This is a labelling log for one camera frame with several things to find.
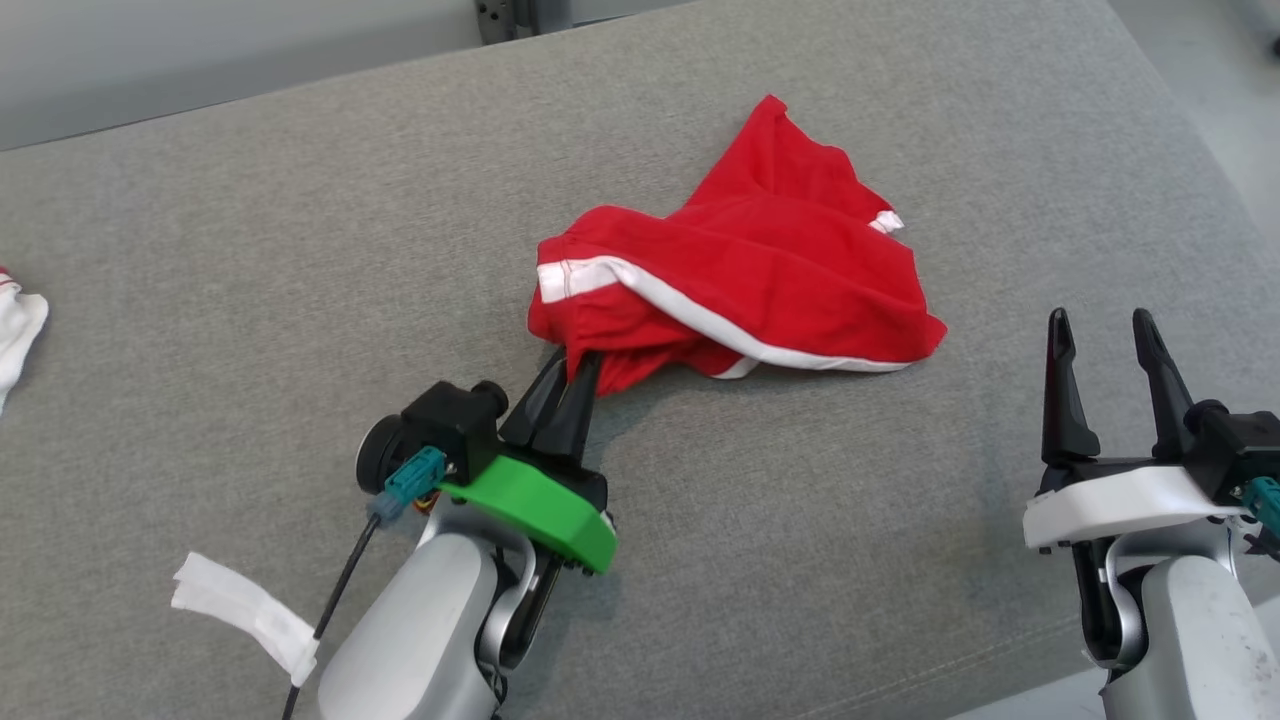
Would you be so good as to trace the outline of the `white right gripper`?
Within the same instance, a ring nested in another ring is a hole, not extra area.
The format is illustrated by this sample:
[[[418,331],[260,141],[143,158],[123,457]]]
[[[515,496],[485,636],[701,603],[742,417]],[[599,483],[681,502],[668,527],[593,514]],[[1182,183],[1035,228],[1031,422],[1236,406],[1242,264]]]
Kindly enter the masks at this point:
[[[1190,393],[1151,311],[1132,315],[1138,363],[1147,375],[1161,462],[1180,462],[1193,445],[1184,418]],[[1075,544],[1247,510],[1228,496],[1212,500],[1180,465],[1084,462],[1100,455],[1088,427],[1073,363],[1076,346],[1064,307],[1050,314],[1044,364],[1042,461],[1048,465],[1021,516],[1025,547]]]

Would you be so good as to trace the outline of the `grey metal partition post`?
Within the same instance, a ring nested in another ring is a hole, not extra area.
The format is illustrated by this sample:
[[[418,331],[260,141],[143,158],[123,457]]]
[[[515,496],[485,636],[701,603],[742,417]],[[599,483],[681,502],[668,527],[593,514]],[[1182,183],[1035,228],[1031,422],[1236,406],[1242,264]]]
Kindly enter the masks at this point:
[[[573,27],[573,0],[509,0],[520,38]]]

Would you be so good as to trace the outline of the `grey fabric sofa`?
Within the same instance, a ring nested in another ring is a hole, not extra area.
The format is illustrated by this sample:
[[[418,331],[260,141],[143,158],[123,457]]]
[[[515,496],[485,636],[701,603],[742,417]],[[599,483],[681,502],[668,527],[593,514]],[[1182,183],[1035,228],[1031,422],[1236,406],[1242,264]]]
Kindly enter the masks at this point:
[[[517,398],[538,243],[681,206],[767,95],[899,210],[948,332],[884,375],[663,370],[602,400],[620,551],[559,578],[504,720],[947,720],[1087,666],[1023,541],[1065,307],[1108,456],[1155,442],[1132,313],[1280,414],[1280,243],[1107,0],[698,0],[0,154],[50,305],[0,415],[0,720],[280,720],[198,552],[316,620],[370,427]]]

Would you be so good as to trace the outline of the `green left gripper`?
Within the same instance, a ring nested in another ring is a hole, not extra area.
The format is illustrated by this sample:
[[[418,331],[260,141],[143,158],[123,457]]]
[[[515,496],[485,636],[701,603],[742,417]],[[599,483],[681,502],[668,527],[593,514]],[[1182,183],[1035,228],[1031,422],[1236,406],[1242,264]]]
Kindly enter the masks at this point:
[[[490,462],[470,466],[447,454],[440,489],[503,521],[568,564],[605,574],[618,538],[607,478],[581,465],[596,398],[602,355],[585,352],[572,377],[558,347],[499,429],[506,442]]]

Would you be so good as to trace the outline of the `red garment with white trim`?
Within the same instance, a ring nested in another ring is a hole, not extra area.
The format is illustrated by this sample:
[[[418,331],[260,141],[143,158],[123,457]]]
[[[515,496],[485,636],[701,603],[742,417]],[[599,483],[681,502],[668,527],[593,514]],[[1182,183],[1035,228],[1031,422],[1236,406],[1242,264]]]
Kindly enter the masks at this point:
[[[12,273],[0,266],[0,415],[49,313],[49,301],[42,295],[24,292]]]
[[[676,211],[602,205],[541,241],[527,327],[570,374],[596,354],[602,396],[672,364],[723,380],[897,372],[947,333],[902,227],[842,149],[768,95]]]

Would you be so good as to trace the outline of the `white tape strip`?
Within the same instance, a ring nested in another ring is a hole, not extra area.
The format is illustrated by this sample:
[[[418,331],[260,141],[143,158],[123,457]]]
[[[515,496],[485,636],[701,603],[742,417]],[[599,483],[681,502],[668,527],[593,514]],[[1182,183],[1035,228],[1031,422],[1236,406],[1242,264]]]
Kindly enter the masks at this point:
[[[252,637],[302,687],[317,665],[315,628],[239,573],[189,552],[175,575],[173,609],[202,614]]]

